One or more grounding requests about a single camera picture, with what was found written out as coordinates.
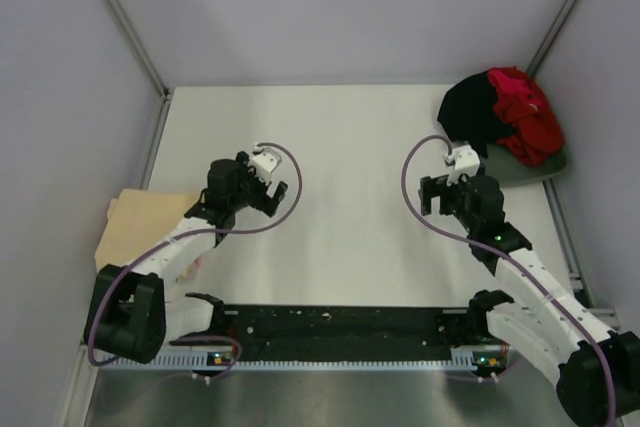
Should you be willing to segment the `cream yellow t shirt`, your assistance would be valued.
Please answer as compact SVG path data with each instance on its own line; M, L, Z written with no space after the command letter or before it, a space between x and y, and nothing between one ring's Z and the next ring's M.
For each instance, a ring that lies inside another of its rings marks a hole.
M199 199L199 193L123 189L111 200L107 224L94 254L96 271L124 266L166 237Z

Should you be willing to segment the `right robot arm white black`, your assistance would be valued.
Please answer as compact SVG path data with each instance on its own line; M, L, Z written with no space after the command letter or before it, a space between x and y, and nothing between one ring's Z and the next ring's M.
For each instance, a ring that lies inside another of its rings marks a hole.
M501 283L470 301L466 327L476 341L513 346L555 388L578 426L607 426L639 409L639 338L592 314L543 264L532 243L506 219L504 195L486 175L424 177L422 216L439 212L464 228L472 255Z

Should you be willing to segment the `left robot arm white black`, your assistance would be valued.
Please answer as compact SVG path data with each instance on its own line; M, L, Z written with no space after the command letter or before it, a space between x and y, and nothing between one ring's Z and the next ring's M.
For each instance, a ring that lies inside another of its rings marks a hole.
M196 335L212 344L224 337L221 300L187 293L171 301L168 291L199 257L238 234L236 216L243 209L265 214L274 226L283 223L276 213L288 186L274 184L272 177L289 154L276 143L263 142L250 153L213 161L206 187L169 234L126 265L108 264L99 271L84 331L92 365L102 363L96 351L111 360L146 364L167 343Z

